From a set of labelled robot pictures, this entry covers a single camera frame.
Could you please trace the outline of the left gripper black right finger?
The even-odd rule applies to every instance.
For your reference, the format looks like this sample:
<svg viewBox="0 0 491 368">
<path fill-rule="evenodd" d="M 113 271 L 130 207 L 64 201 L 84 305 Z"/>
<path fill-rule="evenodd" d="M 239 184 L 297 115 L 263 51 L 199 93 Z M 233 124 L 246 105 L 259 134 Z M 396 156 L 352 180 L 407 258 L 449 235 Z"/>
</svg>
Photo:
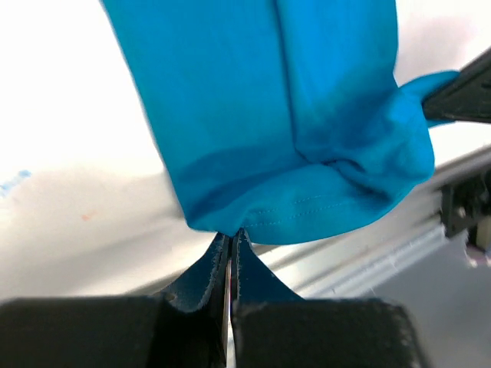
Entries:
<svg viewBox="0 0 491 368">
<path fill-rule="evenodd" d="M 304 299 L 256 256 L 245 230 L 231 244 L 237 367 L 424 367 L 407 311 L 377 298 Z"/>
</svg>

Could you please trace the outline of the teal blue t shirt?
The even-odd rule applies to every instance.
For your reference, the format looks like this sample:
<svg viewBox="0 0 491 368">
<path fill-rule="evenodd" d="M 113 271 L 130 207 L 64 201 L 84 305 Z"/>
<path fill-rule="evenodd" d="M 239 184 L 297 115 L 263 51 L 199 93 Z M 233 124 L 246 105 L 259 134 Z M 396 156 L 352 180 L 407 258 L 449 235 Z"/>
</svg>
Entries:
<svg viewBox="0 0 491 368">
<path fill-rule="evenodd" d="M 434 172 L 393 1 L 105 1 L 187 225 L 290 245 L 377 221 Z"/>
</svg>

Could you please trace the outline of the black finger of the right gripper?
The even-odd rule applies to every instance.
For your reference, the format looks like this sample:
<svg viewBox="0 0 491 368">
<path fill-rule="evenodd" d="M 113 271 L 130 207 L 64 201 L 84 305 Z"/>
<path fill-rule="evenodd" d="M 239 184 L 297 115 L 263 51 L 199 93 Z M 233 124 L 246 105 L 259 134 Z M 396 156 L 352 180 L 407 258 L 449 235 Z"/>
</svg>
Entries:
<svg viewBox="0 0 491 368">
<path fill-rule="evenodd" d="M 428 120 L 490 123 L 490 48 L 468 63 L 459 76 L 423 100 Z"/>
</svg>

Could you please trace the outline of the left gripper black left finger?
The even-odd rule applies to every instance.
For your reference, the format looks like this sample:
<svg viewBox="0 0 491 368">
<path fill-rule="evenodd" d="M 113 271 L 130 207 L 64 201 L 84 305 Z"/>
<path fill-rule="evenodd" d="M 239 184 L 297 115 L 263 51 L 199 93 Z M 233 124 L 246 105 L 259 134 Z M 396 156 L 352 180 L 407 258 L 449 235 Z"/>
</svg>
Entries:
<svg viewBox="0 0 491 368">
<path fill-rule="evenodd" d="M 3 367 L 224 367 L 230 239 L 154 294 L 1 304 Z"/>
</svg>

